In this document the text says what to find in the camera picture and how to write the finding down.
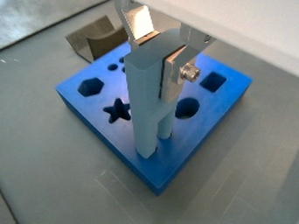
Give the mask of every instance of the gray table surface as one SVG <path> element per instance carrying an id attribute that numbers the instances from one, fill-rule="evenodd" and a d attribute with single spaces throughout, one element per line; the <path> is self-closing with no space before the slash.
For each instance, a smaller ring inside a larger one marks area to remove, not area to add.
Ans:
<path id="1" fill-rule="evenodd" d="M 104 0 L 0 0 L 0 49 Z"/>
<path id="2" fill-rule="evenodd" d="M 296 223 L 299 79 L 209 47 L 253 83 L 156 197 L 54 92 L 88 65 L 64 37 L 104 14 L 118 25 L 104 3 L 0 52 L 0 188 L 18 223 Z M 153 23 L 179 25 L 157 13 Z"/>

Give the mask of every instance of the hexagonal hole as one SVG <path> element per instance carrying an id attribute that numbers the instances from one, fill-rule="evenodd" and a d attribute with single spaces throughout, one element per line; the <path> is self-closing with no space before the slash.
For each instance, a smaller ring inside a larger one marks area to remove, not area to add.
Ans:
<path id="1" fill-rule="evenodd" d="M 84 80 L 78 85 L 78 93 L 84 97 L 97 95 L 102 87 L 104 82 L 98 78 Z"/>

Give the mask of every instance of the gray metal bracket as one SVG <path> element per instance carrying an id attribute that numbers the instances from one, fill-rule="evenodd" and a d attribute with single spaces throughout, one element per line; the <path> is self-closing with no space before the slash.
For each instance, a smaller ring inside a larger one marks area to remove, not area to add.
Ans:
<path id="1" fill-rule="evenodd" d="M 104 16 L 70 33 L 66 40 L 77 55 L 92 62 L 126 41 L 126 31 L 122 26 L 114 29 Z"/>

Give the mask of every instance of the screw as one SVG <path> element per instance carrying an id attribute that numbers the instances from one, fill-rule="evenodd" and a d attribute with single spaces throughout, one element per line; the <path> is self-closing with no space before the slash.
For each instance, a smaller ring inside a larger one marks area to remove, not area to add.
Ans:
<path id="1" fill-rule="evenodd" d="M 211 35 L 207 35 L 203 41 L 207 44 L 209 42 L 209 40 L 211 40 Z"/>
<path id="2" fill-rule="evenodd" d="M 193 66 L 192 64 L 187 63 L 184 67 L 181 67 L 181 79 L 189 82 L 195 82 L 199 79 L 201 70 Z"/>

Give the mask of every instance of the blue foam block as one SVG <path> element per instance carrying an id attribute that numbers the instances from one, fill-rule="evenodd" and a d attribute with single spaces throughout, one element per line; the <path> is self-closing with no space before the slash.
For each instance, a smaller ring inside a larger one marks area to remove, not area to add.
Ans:
<path id="1" fill-rule="evenodd" d="M 200 54 L 196 61 L 201 70 L 200 78 L 193 83 L 184 83 L 180 95 L 180 100 L 197 100 L 199 111 L 187 119 L 175 118 L 171 138 L 157 140 L 156 153 L 142 159 L 134 149 L 132 121 L 118 118 L 109 123 L 109 113 L 102 111 L 102 108 L 113 105 L 116 98 L 128 103 L 126 76 L 121 62 L 128 52 L 129 45 L 124 43 L 68 78 L 56 90 L 78 119 L 158 195 L 244 94 L 251 79 Z M 93 95 L 84 96 L 80 93 L 84 90 L 81 83 L 93 78 L 98 78 L 104 85 L 92 89 Z"/>

